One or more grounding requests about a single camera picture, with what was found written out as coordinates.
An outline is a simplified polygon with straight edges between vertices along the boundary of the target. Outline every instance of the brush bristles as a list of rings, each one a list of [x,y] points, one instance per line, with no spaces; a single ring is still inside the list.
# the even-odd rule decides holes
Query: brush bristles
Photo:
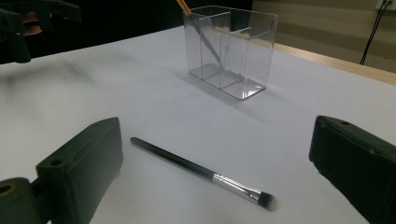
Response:
[[[271,194],[262,192],[260,194],[259,201],[257,202],[259,205],[263,206],[268,211],[274,211],[277,209],[277,201],[274,196]]]

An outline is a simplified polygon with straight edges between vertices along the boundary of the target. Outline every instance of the acrylic pen holder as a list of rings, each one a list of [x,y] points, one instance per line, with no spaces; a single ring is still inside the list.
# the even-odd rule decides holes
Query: acrylic pen holder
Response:
[[[277,15],[208,6],[183,19],[190,74],[240,100],[265,90]]]

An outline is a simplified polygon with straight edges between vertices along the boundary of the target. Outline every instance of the screw hole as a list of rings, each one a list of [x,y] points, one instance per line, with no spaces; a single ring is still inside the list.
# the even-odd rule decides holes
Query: screw hole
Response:
[[[4,186],[0,187],[0,194],[6,193],[10,189],[11,189],[10,185],[4,185]]]
[[[62,164],[62,160],[56,160],[56,161],[53,161],[50,165],[51,166],[58,166],[58,165],[60,165],[60,164]]]

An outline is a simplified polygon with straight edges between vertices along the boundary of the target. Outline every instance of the wall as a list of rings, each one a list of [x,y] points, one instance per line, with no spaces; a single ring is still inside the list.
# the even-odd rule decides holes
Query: wall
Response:
[[[279,15],[276,42],[359,63],[372,32],[376,0],[254,0]],[[396,12],[383,15],[365,64],[396,73]]]
[[[33,58],[83,49],[138,35],[146,35],[183,24],[182,10],[176,0],[132,2],[115,0],[64,0],[80,7],[82,22],[51,18],[53,31],[26,36],[25,41]],[[251,10],[252,0],[186,0],[191,8],[208,5]],[[0,43],[0,63],[13,59],[6,43]]]

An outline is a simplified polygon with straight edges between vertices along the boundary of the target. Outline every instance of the black brush handle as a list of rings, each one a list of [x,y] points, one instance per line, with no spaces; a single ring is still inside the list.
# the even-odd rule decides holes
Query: black brush handle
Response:
[[[168,161],[171,161],[181,167],[184,167],[206,179],[212,180],[213,179],[213,175],[215,174],[215,172],[206,169],[203,166],[200,166],[192,161],[188,161],[186,159],[183,159],[171,152],[168,152],[160,147],[156,147],[146,141],[143,141],[137,137],[132,137],[131,138],[131,142],[134,143],[137,146],[142,147],[143,149],[150,151],[164,159],[167,159]]]

